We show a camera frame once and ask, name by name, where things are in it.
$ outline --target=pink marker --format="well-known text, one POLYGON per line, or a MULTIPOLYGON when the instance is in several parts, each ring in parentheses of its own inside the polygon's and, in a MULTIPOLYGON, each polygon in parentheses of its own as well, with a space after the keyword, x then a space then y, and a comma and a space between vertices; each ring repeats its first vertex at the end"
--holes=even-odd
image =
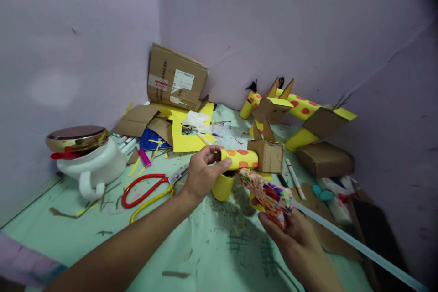
POLYGON ((141 159, 143 160, 143 163, 145 167, 150 167, 152 165, 151 161, 146 155, 146 152, 142 150, 141 148, 138 150, 138 154, 140 155, 141 159))

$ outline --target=cardboard sheet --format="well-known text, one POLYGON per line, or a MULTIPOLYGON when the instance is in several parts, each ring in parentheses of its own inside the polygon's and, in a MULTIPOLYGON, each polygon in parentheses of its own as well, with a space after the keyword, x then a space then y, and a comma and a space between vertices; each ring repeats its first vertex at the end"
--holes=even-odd
POLYGON ((140 105, 126 113, 114 129, 115 133, 132 137, 141 137, 147 124, 157 113, 158 107, 140 105))
MULTIPOLYGON (((306 201, 301 200, 296 188, 292 188, 291 190, 295 200, 304 205, 309 210, 312 210, 314 213, 320 215, 330 223, 337 226, 336 221, 331 216, 329 209, 316 197, 316 195, 312 191, 312 187, 309 184, 303 184, 301 185, 301 187, 302 191, 306 195, 306 201)), ((333 234, 324 226, 317 223, 312 218, 308 219, 315 229, 319 242, 327 252, 334 253, 353 260, 362 260, 359 253, 354 247, 352 247, 350 244, 345 242, 337 235, 333 234)))

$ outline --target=teal object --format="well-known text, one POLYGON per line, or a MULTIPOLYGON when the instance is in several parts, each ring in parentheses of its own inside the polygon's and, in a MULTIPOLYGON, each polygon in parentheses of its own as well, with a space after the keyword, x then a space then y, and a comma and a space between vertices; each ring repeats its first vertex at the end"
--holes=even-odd
POLYGON ((331 201, 334 199, 334 193, 331 190, 325 189, 322 190, 318 185, 313 185, 312 190, 315 195, 323 202, 331 201))

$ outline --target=cardboard box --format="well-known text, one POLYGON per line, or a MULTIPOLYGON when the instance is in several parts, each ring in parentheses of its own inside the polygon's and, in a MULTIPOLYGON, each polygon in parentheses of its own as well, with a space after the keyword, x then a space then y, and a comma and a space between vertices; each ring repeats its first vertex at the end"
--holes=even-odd
POLYGON ((207 75, 207 66, 154 43, 147 94, 151 102, 199 111, 209 99, 199 100, 207 75))
POLYGON ((265 140, 253 125, 254 139, 248 141, 248 150, 256 152, 259 157, 257 171, 266 173, 283 173, 284 144, 276 143, 274 134, 267 120, 263 123, 265 140))
POLYGON ((297 148, 297 157, 316 178, 341 177, 354 173, 354 157, 324 141, 297 148))
POLYGON ((271 124, 280 123, 293 105, 286 99, 263 97, 252 113, 259 122, 268 120, 271 124))
POLYGON ((350 120, 336 114, 331 109, 320 107, 304 122, 302 127, 319 138, 325 139, 349 122, 350 120))

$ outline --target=left hand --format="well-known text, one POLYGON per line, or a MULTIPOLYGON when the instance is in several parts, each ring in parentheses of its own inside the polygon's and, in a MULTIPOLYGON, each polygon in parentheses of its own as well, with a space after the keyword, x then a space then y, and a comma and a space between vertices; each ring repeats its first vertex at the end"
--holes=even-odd
POLYGON ((218 145, 205 146, 190 159, 188 176, 180 194, 187 195, 195 203, 202 202, 204 197, 211 191, 217 177, 228 170, 232 160, 226 158, 220 160, 220 154, 216 151, 223 148, 218 145))

